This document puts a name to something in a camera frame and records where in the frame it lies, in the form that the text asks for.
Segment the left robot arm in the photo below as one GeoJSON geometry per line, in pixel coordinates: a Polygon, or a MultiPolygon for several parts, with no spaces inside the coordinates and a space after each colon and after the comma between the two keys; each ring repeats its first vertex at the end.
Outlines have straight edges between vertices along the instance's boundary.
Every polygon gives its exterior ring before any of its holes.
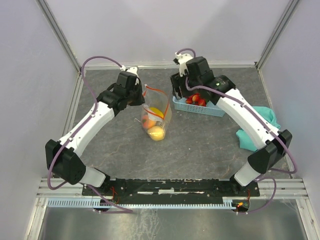
{"type": "Polygon", "coordinates": [[[111,189],[110,176],[86,166],[80,157],[96,134],[127,106],[144,104],[138,68],[130,67],[119,73],[116,83],[101,92],[85,117],[59,140],[45,145],[48,174],[55,174],[65,182],[93,186],[99,195],[111,189]]]}

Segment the clear zip top bag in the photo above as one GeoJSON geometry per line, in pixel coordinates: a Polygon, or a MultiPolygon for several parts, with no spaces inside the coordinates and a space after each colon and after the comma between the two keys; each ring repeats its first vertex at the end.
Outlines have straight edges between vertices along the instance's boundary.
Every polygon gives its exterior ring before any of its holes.
{"type": "Polygon", "coordinates": [[[172,110],[168,95],[160,89],[145,85],[142,94],[145,103],[141,111],[141,125],[154,141],[162,141],[172,119],[172,110]]]}

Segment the orange peach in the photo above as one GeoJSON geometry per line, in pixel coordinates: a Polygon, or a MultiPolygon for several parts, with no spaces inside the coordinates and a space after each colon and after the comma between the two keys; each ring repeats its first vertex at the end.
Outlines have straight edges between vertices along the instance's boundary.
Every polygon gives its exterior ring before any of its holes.
{"type": "Polygon", "coordinates": [[[144,115],[142,118],[141,118],[141,123],[142,123],[142,127],[146,130],[154,127],[156,125],[156,121],[154,120],[151,120],[148,115],[144,115]]]}

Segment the yellow pear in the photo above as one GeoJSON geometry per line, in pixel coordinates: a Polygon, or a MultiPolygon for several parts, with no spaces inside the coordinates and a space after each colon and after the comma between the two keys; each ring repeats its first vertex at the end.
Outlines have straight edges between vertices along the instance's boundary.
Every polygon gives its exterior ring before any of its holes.
{"type": "Polygon", "coordinates": [[[147,130],[147,133],[154,141],[161,141],[165,138],[165,131],[161,126],[153,126],[147,130]]]}

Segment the yellow star fruit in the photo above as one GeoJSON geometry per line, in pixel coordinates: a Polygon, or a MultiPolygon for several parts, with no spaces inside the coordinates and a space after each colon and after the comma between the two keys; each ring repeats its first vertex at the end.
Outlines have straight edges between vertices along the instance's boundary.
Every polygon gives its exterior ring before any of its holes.
{"type": "Polygon", "coordinates": [[[164,114],[156,107],[150,107],[148,110],[148,115],[153,119],[164,119],[164,114]]]}

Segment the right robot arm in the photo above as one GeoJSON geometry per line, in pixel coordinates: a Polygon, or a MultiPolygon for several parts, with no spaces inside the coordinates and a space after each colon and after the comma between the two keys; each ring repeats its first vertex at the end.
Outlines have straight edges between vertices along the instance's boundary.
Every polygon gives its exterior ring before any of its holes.
{"type": "Polygon", "coordinates": [[[227,76],[214,75],[204,57],[176,53],[173,61],[179,66],[179,72],[170,78],[174,95],[187,98],[198,93],[228,114],[256,147],[257,150],[230,179],[231,193],[242,195],[248,184],[272,171],[274,165],[289,154],[292,134],[288,130],[280,131],[265,120],[227,76]]]}

